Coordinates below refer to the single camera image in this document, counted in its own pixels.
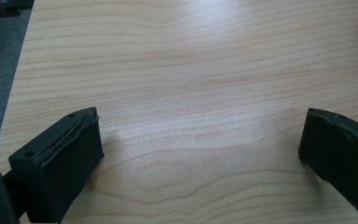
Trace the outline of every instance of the wooden table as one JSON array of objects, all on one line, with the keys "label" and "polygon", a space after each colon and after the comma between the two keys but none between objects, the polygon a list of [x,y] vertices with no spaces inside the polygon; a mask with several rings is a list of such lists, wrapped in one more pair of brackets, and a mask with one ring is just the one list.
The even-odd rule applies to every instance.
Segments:
[{"label": "wooden table", "polygon": [[358,223],[297,157],[309,107],[358,121],[358,0],[36,1],[0,171],[89,106],[105,157],[63,223]]}]

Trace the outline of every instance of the light wood tabletop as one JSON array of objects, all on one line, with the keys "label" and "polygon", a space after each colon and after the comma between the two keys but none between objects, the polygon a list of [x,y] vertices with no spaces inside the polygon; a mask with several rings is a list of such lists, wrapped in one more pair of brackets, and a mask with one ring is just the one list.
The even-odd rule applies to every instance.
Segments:
[{"label": "light wood tabletop", "polygon": [[64,224],[358,223],[297,156],[309,107],[358,121],[358,0],[35,1],[0,171],[90,106],[105,157]]}]

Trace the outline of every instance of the black object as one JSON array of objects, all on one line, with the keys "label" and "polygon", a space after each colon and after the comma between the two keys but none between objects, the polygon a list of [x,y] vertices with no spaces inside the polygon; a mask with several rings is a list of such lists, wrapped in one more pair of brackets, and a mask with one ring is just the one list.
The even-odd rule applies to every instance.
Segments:
[{"label": "black object", "polygon": [[298,154],[358,210],[358,122],[309,109]]},{"label": "black object", "polygon": [[0,223],[18,223],[25,211],[31,222],[61,222],[102,157],[95,107],[60,119],[9,157],[5,188],[0,177]]},{"label": "black object", "polygon": [[0,3],[0,17],[20,16],[19,9],[32,8],[34,0],[7,0]]}]

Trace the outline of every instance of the table surface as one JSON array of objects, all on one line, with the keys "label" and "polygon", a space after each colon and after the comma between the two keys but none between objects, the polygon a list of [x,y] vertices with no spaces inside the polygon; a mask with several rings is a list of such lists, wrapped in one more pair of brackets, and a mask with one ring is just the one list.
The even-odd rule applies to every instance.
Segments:
[{"label": "table surface", "polygon": [[358,121],[358,0],[36,1],[0,171],[90,106],[105,157],[63,223],[358,223],[297,157],[309,107]]}]

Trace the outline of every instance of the wood grain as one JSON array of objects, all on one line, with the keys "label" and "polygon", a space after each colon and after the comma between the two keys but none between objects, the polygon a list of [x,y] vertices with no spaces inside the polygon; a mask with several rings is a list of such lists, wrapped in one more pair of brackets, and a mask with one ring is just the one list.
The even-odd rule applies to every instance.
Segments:
[{"label": "wood grain", "polygon": [[296,152],[309,107],[358,121],[358,0],[36,1],[0,171],[94,105],[105,157],[65,224],[358,223]]}]

